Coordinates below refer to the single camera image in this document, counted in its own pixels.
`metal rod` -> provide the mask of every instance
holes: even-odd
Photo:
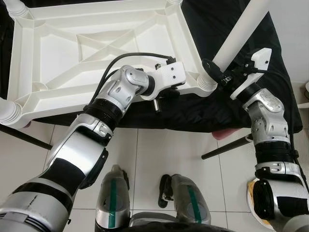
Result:
[[[40,146],[42,148],[45,148],[47,150],[51,150],[53,146],[50,144],[44,143],[41,140],[38,140],[36,138],[31,137],[30,135],[27,135],[23,132],[20,132],[18,130],[15,130],[13,128],[7,127],[5,125],[0,124],[0,131],[7,133],[11,136],[14,136],[16,138],[22,139],[28,143],[34,144],[36,146]]]
[[[233,141],[223,147],[220,147],[214,151],[211,151],[211,152],[208,152],[207,154],[205,155],[202,155],[202,159],[205,160],[205,159],[208,159],[210,157],[213,157],[213,156],[216,156],[216,155],[219,155],[223,152],[226,152],[226,151],[229,151],[229,150],[232,150],[234,148],[237,148],[237,147],[240,147],[240,146],[243,146],[245,144],[249,144],[253,142],[253,137],[252,137],[252,134],[248,134],[246,135],[245,137],[242,137],[236,141]]]

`floor tile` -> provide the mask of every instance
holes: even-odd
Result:
[[[241,129],[218,141],[219,147],[250,133]],[[226,210],[250,212],[246,201],[247,182],[255,178],[255,148],[253,143],[220,154]]]
[[[251,213],[226,213],[227,225],[235,232],[271,232],[272,230],[261,225]]]
[[[161,176],[181,174],[196,183],[211,211],[225,211],[219,159],[201,159],[216,148],[209,133],[139,129],[134,209],[161,210],[157,205]],[[169,203],[166,210],[173,209]]]
[[[0,132],[0,202],[42,172],[47,150]]]
[[[51,144],[56,143],[68,127],[55,126]],[[89,188],[79,190],[77,192],[74,209],[95,209],[98,193],[101,187],[101,182],[114,164],[119,164],[124,169],[129,178],[130,183],[130,205],[133,209],[133,192],[134,192],[134,178],[135,178],[135,164],[136,164],[136,142],[137,142],[137,129],[117,128],[114,131],[114,137],[106,147],[109,152],[109,157],[98,176],[96,182]]]
[[[173,217],[176,217],[177,215],[175,210],[133,210],[133,214],[141,212],[168,214]],[[227,228],[225,212],[211,212],[211,224],[214,226]]]
[[[292,87],[297,104],[309,102],[309,100],[304,95],[306,91],[304,83],[292,83]],[[309,109],[298,110],[303,122],[303,128],[309,129]]]
[[[298,161],[309,184],[309,130],[302,130],[294,135],[294,146],[299,153]]]
[[[19,131],[48,144],[50,143],[50,139],[52,138],[53,130],[54,130],[53,124],[47,124],[35,121],[32,121],[29,127],[19,129]]]
[[[222,228],[227,228],[225,212],[211,212],[211,224]]]
[[[70,215],[71,223],[63,232],[92,232],[95,230],[95,209],[73,209]]]

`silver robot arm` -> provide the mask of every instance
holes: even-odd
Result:
[[[171,72],[178,73],[177,78]],[[156,86],[160,78],[169,81]],[[120,68],[53,146],[47,169],[18,187],[0,206],[0,231],[63,231],[77,190],[95,182],[108,156],[105,146],[134,98],[143,95],[154,99],[162,89],[184,80],[180,62],[151,76],[128,65]]]
[[[283,117],[282,102],[256,81],[267,70],[271,49],[261,49],[246,61],[242,72],[224,74],[210,60],[203,60],[204,69],[248,112],[256,150],[255,175],[260,180],[253,188],[254,210],[268,220],[277,232],[309,231],[309,193],[296,162]]]

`black rubber band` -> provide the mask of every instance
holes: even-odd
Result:
[[[61,192],[60,190],[53,188],[49,185],[41,184],[41,183],[25,183],[21,186],[19,186],[14,192],[37,192],[37,193],[43,193],[50,195],[54,198],[56,198],[59,202],[63,204],[63,206],[67,209],[68,213],[70,214],[73,202],[71,198],[65,194],[64,192]]]

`white bracket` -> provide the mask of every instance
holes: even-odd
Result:
[[[149,76],[152,76],[155,81],[155,89],[149,96],[141,96],[144,100],[155,99],[160,91],[169,88],[171,86],[178,86],[185,83],[186,76],[182,62],[175,62],[159,68],[154,72],[148,72]]]
[[[254,61],[254,67],[259,70],[267,70],[271,57],[271,49],[263,48],[254,53],[251,60]],[[241,84],[230,96],[232,100],[235,100],[237,96],[249,85],[257,82],[264,74],[263,73],[251,73],[248,75],[247,80]]]

